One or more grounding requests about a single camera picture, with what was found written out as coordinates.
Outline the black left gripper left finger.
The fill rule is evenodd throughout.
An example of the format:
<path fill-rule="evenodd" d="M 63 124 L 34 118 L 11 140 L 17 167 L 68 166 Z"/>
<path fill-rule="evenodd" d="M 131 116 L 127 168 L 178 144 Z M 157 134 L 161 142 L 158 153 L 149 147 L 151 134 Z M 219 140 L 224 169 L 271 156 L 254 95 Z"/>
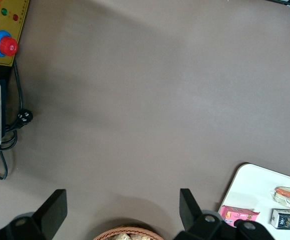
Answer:
<path fill-rule="evenodd" d="M 52 240 L 67 217 L 65 189 L 55 190 L 32 215 L 35 224 L 46 240 Z"/>

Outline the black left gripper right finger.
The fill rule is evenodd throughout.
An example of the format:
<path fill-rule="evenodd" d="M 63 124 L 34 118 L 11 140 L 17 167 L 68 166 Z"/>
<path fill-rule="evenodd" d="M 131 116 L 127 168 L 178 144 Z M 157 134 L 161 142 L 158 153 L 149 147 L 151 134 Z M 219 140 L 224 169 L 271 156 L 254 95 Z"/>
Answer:
<path fill-rule="evenodd" d="M 219 240 L 222 220 L 218 213 L 201 210 L 188 188 L 180 189 L 179 214 L 184 230 L 181 240 Z"/>

